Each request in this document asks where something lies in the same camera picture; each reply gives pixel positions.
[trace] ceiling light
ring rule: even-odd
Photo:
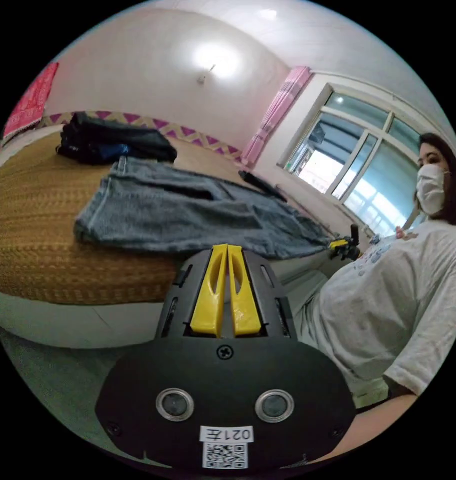
[[[276,10],[260,10],[260,16],[267,20],[274,20],[278,13]]]
[[[235,51],[214,44],[203,44],[194,53],[195,64],[205,72],[225,78],[238,69],[239,56]]]

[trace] woman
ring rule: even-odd
[[[390,400],[358,414],[322,460],[362,445],[399,418],[456,337],[456,158],[428,133],[419,139],[418,163],[415,199],[427,220],[372,246],[293,312],[299,340],[330,357],[353,393],[380,377],[390,390]]]

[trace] pink curtain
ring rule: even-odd
[[[313,72],[306,66],[297,66],[290,71],[261,121],[258,132],[243,150],[241,163],[248,167],[253,167],[256,164],[265,143],[312,76]]]

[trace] dark hair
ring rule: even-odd
[[[423,133],[420,135],[418,148],[421,148],[422,144],[428,144],[438,149],[448,164],[450,172],[449,190],[446,193],[443,209],[436,218],[445,220],[451,225],[456,225],[456,157],[449,145],[435,133]],[[419,202],[416,198],[416,193],[414,196],[416,205],[419,209]]]

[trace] bed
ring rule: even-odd
[[[62,125],[13,140],[0,153],[0,326],[55,347],[106,348],[153,337],[183,259],[75,242],[73,221],[110,166],[60,155]],[[232,160],[182,140],[175,167],[246,185]],[[287,281],[339,268],[326,253],[271,263]]]

